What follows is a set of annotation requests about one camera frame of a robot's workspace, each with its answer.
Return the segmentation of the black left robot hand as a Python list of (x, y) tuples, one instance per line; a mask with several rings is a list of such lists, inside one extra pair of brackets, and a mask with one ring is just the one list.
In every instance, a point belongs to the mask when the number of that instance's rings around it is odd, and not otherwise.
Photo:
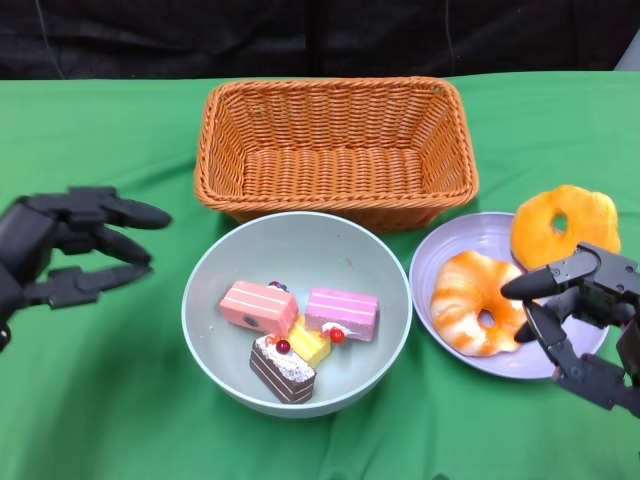
[[(1, 346), (10, 343), (9, 320), (22, 309), (94, 303), (102, 293), (152, 271), (151, 254), (112, 225), (158, 230), (171, 221), (167, 212), (122, 198), (113, 187), (70, 187), (65, 193), (17, 198), (1, 214)], [(99, 251), (124, 264), (93, 272), (54, 269), (40, 282), (55, 249), (67, 256)]]

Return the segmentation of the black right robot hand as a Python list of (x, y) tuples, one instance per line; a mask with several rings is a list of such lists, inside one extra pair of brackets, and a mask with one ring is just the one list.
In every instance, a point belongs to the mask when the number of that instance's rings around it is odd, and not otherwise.
[[(535, 339), (554, 364), (554, 383), (606, 410), (639, 415), (638, 264), (586, 242), (561, 260), (531, 270), (501, 287), (523, 303), (527, 325), (515, 339)], [(576, 355), (563, 330), (568, 317), (600, 329), (620, 329), (619, 366), (593, 354)]]

